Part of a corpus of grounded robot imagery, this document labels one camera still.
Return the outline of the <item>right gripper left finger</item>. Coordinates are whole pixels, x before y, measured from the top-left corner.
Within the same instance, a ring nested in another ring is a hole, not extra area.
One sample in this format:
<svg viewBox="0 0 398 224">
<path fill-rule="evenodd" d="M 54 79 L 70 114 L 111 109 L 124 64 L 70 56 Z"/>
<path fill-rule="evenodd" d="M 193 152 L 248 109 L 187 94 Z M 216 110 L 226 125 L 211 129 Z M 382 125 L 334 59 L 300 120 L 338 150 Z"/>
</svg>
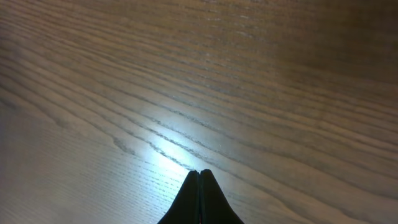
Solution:
<svg viewBox="0 0 398 224">
<path fill-rule="evenodd" d="M 158 224 L 199 224 L 199 173 L 190 171 L 166 214 Z"/>
</svg>

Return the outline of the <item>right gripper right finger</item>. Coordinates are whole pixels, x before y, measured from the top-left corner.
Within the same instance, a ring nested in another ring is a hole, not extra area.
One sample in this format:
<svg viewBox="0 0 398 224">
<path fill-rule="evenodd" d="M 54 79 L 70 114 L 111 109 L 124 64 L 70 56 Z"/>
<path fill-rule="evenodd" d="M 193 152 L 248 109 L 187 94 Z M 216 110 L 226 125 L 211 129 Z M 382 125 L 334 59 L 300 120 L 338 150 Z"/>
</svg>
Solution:
<svg viewBox="0 0 398 224">
<path fill-rule="evenodd" d="M 231 208 L 209 169 L 200 172 L 200 223 L 244 224 Z"/>
</svg>

